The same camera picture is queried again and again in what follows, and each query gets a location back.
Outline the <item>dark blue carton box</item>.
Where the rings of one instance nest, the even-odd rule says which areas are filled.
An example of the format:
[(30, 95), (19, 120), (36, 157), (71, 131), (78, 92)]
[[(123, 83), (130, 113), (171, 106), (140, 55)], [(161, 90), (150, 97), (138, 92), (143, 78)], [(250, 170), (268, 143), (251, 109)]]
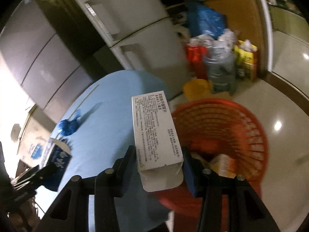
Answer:
[(62, 178), (72, 158), (71, 148), (66, 143), (67, 141), (67, 139), (58, 140), (50, 138), (48, 146), (46, 147), (47, 157), (43, 165), (47, 166), (49, 164), (54, 164), (56, 167), (55, 173), (45, 185), (45, 188), (50, 191), (58, 191)]

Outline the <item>white medicine box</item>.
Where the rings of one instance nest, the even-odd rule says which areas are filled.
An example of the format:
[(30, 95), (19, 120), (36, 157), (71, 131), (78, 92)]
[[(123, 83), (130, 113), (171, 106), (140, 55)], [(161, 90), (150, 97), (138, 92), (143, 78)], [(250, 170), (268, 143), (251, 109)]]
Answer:
[(164, 91), (132, 97), (137, 169), (143, 189), (164, 191), (183, 182), (183, 154)]

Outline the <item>blue crumpled plastic bag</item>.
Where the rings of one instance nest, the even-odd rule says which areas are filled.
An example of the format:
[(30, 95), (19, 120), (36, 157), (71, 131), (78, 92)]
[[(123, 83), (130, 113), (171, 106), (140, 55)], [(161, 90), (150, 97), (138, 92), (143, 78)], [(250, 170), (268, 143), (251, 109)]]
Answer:
[(81, 110), (77, 109), (69, 118), (61, 120), (58, 125), (59, 135), (68, 137), (75, 133), (81, 126), (81, 117)]

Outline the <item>red mesh waste basket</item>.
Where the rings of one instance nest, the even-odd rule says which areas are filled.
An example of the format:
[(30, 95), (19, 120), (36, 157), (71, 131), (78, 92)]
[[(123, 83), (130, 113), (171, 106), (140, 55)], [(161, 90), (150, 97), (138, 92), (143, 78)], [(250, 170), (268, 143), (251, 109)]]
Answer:
[(268, 164), (266, 133), (255, 115), (229, 100), (209, 98), (185, 103), (172, 113), (182, 147), (206, 165), (220, 154), (236, 160), (243, 175), (261, 196), (261, 182)]

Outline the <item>blue tablecloth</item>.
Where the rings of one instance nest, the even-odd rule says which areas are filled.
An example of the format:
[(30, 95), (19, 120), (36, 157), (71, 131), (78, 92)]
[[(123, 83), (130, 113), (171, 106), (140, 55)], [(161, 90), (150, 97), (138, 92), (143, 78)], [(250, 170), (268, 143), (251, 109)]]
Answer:
[[(133, 96), (167, 90), (165, 82), (149, 72), (117, 71), (90, 86), (74, 106), (78, 106), (97, 84), (96, 90), (80, 106), (81, 126), (69, 138), (72, 159), (60, 183), (60, 192), (73, 176), (95, 177), (123, 158), (129, 146), (134, 146)], [(168, 230), (169, 210), (143, 189), (136, 164), (124, 196), (115, 198), (115, 209), (120, 231)], [(90, 195), (89, 231), (96, 231), (94, 222), (94, 196)]]

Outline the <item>long white stick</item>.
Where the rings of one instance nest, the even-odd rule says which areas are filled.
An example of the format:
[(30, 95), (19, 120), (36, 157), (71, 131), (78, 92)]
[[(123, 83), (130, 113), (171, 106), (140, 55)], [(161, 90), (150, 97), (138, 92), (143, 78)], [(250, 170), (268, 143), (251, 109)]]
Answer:
[(82, 99), (82, 101), (79, 103), (79, 105), (75, 108), (75, 110), (71, 113), (71, 115), (68, 117), (68, 120), (70, 120), (75, 113), (77, 112), (77, 110), (79, 109), (79, 107), (84, 103), (84, 101), (96, 90), (96, 88), (99, 86), (99, 84), (97, 84), (95, 87), (92, 88), (92, 90), (88, 93), (88, 95), (86, 95), (85, 98)]

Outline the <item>yellow plastic bucket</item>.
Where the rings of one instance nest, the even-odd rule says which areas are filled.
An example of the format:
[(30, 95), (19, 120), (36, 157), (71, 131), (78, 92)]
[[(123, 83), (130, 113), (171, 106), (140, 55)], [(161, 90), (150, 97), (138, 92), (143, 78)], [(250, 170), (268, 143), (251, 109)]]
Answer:
[(211, 97), (208, 82), (203, 79), (193, 79), (183, 86), (183, 94), (188, 101), (197, 101)]

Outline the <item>grey multi-drawer refrigerator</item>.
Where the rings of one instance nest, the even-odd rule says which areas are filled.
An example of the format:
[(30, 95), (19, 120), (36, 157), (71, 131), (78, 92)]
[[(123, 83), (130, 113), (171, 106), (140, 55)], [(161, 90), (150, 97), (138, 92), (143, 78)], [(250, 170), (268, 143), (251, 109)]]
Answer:
[(55, 123), (94, 82), (35, 0), (22, 0), (8, 19), (1, 53), (20, 86)]

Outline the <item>large clear water jug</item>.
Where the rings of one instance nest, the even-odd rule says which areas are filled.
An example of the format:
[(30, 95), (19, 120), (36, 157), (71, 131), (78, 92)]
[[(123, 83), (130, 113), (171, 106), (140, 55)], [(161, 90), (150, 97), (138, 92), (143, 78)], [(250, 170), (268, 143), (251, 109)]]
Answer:
[(236, 90), (235, 54), (222, 48), (210, 49), (203, 57), (207, 68), (207, 78), (213, 94), (228, 92), (233, 95)]

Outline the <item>yellow printed bag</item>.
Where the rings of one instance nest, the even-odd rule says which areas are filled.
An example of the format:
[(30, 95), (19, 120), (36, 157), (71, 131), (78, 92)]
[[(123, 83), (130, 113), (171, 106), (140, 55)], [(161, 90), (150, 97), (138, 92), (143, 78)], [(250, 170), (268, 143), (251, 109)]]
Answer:
[(236, 55), (236, 74), (243, 80), (254, 82), (257, 77), (258, 48), (249, 39), (239, 40), (234, 45)]

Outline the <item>red shopping bag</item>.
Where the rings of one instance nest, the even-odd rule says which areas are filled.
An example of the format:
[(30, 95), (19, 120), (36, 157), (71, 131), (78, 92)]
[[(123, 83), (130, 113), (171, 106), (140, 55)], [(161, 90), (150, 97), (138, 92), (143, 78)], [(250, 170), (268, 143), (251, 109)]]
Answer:
[(194, 77), (207, 80), (207, 68), (203, 62), (203, 57), (208, 55), (208, 49), (205, 46), (187, 45), (186, 57), (189, 68)]

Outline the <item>white plastic bags pile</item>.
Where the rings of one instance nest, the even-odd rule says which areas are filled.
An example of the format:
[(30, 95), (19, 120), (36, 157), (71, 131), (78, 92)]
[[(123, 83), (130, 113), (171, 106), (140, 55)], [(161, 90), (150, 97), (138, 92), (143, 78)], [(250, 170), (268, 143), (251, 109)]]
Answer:
[(226, 28), (217, 39), (214, 39), (210, 35), (202, 34), (191, 38), (188, 42), (188, 46), (197, 47), (202, 57), (206, 56), (212, 59), (223, 59), (232, 52), (236, 41), (236, 33)]

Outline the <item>wooden cabinet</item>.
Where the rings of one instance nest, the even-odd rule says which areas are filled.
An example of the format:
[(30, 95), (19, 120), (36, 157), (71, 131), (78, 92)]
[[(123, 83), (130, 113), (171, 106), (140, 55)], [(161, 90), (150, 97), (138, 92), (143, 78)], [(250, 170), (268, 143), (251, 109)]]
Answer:
[(239, 40), (250, 40), (258, 48), (258, 76), (266, 71), (265, 37), (255, 0), (208, 0), (204, 5), (223, 14), (226, 26), (236, 32)]

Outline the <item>silver two-door refrigerator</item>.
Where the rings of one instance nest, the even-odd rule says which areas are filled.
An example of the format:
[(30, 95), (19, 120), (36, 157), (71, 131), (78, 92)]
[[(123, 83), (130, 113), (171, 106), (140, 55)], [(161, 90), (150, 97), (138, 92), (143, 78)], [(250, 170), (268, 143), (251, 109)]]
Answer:
[(190, 76), (185, 51), (160, 0), (76, 0), (126, 70), (165, 82), (171, 97)]

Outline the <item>large blue bag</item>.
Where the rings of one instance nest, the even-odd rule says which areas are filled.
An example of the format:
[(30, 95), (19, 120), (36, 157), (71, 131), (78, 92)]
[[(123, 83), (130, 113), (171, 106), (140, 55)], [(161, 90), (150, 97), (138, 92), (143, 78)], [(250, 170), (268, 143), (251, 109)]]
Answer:
[(200, 3), (188, 3), (186, 17), (191, 37), (206, 34), (217, 39), (226, 28), (223, 14)]

